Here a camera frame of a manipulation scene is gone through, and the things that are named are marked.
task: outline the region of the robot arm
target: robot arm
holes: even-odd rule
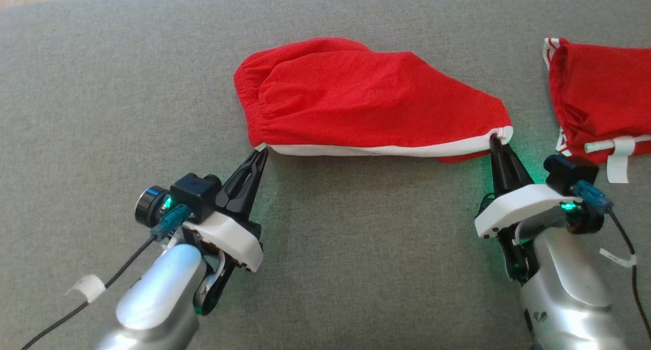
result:
[[[255,272],[262,262],[261,227],[249,215],[266,162],[267,151],[256,151],[223,186],[212,174],[189,173],[169,190],[153,186],[142,193],[136,220],[170,242],[120,300],[93,348],[188,347],[198,330],[197,315],[215,308],[235,268]],[[187,220],[161,229],[179,209],[188,210]],[[211,267],[209,261],[218,264]]]
[[[573,237],[599,231],[612,206],[591,188],[597,166],[551,156],[546,184],[535,185],[496,138],[491,162],[495,193],[482,201],[475,228],[479,237],[498,239],[507,276],[521,285],[532,349],[625,350],[605,285]]]

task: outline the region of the gray fabric surface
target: gray fabric surface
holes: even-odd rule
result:
[[[320,36],[410,50],[500,97],[513,146],[541,182],[553,153],[542,39],[649,46],[649,0],[88,0],[0,14],[0,347],[18,348],[107,280],[147,237],[139,193],[183,174],[228,176],[249,154],[232,85],[249,54]],[[599,186],[639,251],[651,308],[651,158],[630,185]],[[237,271],[192,349],[523,349],[518,286],[474,215],[490,188],[481,158],[270,155],[254,209],[265,260]],[[632,349],[648,348],[626,255],[609,223],[580,238],[602,271]],[[86,348],[160,250],[149,248],[96,304],[34,348]]]

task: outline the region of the red garment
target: red garment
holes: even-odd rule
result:
[[[546,39],[544,51],[551,101],[571,155],[605,162],[612,149],[586,153],[584,145],[651,134],[651,49]],[[636,143],[635,154],[649,152],[651,142]]]
[[[234,75],[255,148],[291,155],[455,157],[511,138],[502,102],[411,52],[312,39],[254,53]]]

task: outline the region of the white trim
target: white trim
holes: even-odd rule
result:
[[[341,145],[316,145],[316,144],[281,144],[269,147],[277,153],[284,155],[318,156],[332,155],[337,157],[361,157],[379,155],[399,155],[405,157],[458,157],[490,149],[489,139],[492,134],[502,140],[502,144],[509,143],[513,136],[513,127],[506,126],[493,128],[482,136],[469,137],[468,139],[451,141],[450,143],[427,145],[424,147],[400,147],[387,145],[381,147],[344,147]]]
[[[265,148],[267,148],[267,143],[259,144],[259,145],[258,145],[257,147],[255,147],[254,149],[257,150],[258,152],[261,152],[261,151],[263,151]]]
[[[558,134],[558,142],[556,142],[556,151],[560,152],[565,157],[571,157],[572,152],[568,148],[568,139],[565,136],[563,128],[560,128],[560,133]]]
[[[549,71],[549,62],[554,57],[554,53],[556,53],[558,47],[560,47],[560,39],[545,38],[545,42],[542,45],[542,59],[545,61],[545,65],[547,65],[547,71]]]

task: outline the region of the cable clip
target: cable clip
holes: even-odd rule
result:
[[[86,275],[83,278],[79,279],[75,285],[68,290],[66,295],[70,294],[72,290],[79,290],[82,294],[86,296],[86,301],[92,303],[97,297],[100,296],[103,292],[106,291],[104,286],[104,281],[98,278],[96,275]]]

